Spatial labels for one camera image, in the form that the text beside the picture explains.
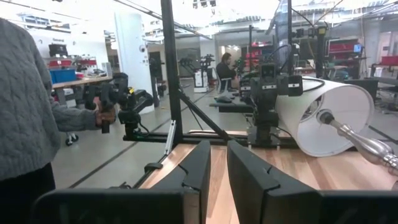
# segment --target person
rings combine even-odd
[[[216,71],[218,76],[220,77],[220,80],[224,78],[235,79],[236,77],[236,72],[229,68],[232,61],[231,56],[232,55],[230,53],[225,53],[221,58],[221,62],[216,66]],[[227,85],[227,83],[228,83],[227,88],[228,89],[231,88],[231,80],[221,81],[221,91],[225,90],[225,85]]]
[[[115,110],[79,110],[51,97],[52,81],[30,34],[0,18],[0,223],[27,223],[33,202],[55,189],[59,131],[99,129]]]

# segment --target white cylinder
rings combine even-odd
[[[312,79],[303,80],[304,91],[322,84],[321,81],[313,81],[319,79],[304,78]],[[278,96],[276,104],[279,126],[292,135],[303,152],[315,157],[332,156],[352,146],[351,142],[337,134],[335,128],[318,122],[318,111],[329,109],[337,121],[350,125],[359,134],[367,131],[374,112],[373,99],[365,89],[322,81],[325,85],[302,96]],[[313,108],[311,115],[303,118],[309,107]]]

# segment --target person's arm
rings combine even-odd
[[[41,57],[40,52],[37,49],[33,38],[30,35],[29,38],[30,38],[30,49],[34,56],[37,70],[42,78],[43,85],[47,90],[49,101],[52,108],[52,113],[54,115],[55,122],[57,123],[58,130],[67,132],[67,131],[99,129],[99,127],[96,126],[95,111],[67,108],[66,105],[65,106],[60,105],[57,101],[55,101],[52,98],[51,96],[52,81],[51,81],[50,72],[45,66],[43,58]]]

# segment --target white column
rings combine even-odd
[[[203,57],[208,54],[214,55],[214,59],[216,61],[212,62],[210,66],[215,68],[219,58],[218,58],[218,47],[214,35],[212,40],[200,37],[200,56]]]
[[[121,72],[129,76],[129,86],[135,90],[146,90],[153,96],[150,82],[148,51],[140,14],[116,12],[116,41]],[[140,114],[154,111],[148,106]]]
[[[379,51],[379,37],[380,37],[380,22],[366,22],[364,24],[364,37],[366,49],[366,65],[369,67],[378,61],[377,53]]]

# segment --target person's hand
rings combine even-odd
[[[116,110],[114,107],[107,111],[102,112],[101,102],[96,102],[98,110],[95,112],[95,125],[98,127],[102,126],[102,121],[109,121],[109,123],[114,123],[116,121]]]

